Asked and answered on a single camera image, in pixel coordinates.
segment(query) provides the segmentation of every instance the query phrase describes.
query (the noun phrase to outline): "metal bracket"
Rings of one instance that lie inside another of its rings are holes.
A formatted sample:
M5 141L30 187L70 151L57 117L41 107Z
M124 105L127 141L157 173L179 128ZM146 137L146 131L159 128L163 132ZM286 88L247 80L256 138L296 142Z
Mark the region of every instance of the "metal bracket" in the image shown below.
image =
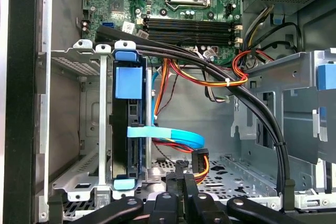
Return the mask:
M336 194L317 194L313 189L297 192L295 207L300 210L319 210L336 208Z
M317 110L312 111L313 115L313 137L318 137L320 134L320 114Z

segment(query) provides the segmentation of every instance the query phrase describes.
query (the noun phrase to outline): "white cable tie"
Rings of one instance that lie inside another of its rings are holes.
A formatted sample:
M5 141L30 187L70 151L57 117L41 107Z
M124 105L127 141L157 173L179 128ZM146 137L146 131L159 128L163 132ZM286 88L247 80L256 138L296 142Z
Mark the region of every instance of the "white cable tie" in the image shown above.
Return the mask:
M225 99L226 99L226 103L230 103L230 97L228 95L225 96Z
M226 81L226 86L230 87L230 78L226 78L225 81Z

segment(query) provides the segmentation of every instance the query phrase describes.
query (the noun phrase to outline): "blue plastic latch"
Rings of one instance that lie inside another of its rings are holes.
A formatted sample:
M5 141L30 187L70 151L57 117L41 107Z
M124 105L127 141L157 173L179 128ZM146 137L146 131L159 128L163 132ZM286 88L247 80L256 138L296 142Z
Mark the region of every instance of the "blue plastic latch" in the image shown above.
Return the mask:
M142 99L142 68L118 67L115 75L115 98Z
M336 89L336 65L323 64L318 66L318 85L319 90ZM325 107L320 107L321 119L327 116Z
M131 190L135 187L135 179L115 179L113 182L115 190Z
M115 53L114 57L116 60L121 61L137 61L137 53L136 52L127 52L127 51L118 51Z

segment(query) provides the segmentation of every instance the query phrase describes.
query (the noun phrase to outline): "black plastic arm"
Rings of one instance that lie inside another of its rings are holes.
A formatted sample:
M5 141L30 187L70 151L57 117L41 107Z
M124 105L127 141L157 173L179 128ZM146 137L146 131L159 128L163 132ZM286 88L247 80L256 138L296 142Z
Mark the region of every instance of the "black plastic arm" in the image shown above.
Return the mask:
M248 223L302 224L301 221L286 216L282 212L272 210L244 197L230 199L226 207L230 216Z
M73 221L72 224L117 224L134 219L141 214L142 210L141 199L125 197Z

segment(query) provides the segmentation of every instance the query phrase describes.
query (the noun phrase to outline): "side panel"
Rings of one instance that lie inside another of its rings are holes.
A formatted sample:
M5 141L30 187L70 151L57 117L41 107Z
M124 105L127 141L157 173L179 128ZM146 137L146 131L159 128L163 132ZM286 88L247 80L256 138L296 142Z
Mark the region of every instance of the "side panel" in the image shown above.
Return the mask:
M36 2L9 2L3 223L32 220Z
M0 40L2 42L0 44L0 221L3 220L4 209L8 1L0 0Z

